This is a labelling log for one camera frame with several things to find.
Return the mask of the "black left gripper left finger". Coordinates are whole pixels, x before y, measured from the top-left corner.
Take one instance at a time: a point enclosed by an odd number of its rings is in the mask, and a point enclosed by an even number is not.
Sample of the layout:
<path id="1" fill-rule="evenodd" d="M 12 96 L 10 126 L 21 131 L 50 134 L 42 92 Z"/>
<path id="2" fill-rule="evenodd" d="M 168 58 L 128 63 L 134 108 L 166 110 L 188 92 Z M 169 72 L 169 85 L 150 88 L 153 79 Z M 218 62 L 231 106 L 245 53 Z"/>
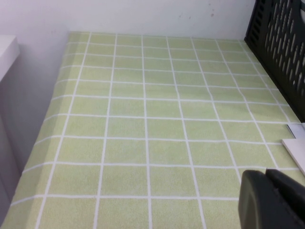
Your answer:
<path id="1" fill-rule="evenodd" d="M 246 170 L 239 195 L 239 219 L 243 229 L 299 229 L 283 205 L 283 199 L 266 171 Z"/>

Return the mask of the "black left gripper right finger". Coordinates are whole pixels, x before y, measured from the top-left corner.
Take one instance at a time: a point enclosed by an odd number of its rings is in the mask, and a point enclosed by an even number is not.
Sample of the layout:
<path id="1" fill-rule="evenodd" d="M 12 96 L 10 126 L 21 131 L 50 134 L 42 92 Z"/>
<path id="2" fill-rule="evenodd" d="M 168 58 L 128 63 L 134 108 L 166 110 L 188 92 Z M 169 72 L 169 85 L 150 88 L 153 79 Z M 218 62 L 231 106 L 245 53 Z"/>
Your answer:
<path id="1" fill-rule="evenodd" d="M 283 205 L 294 223 L 305 228 L 305 187 L 276 169 L 266 170 L 267 178 L 283 199 Z"/>

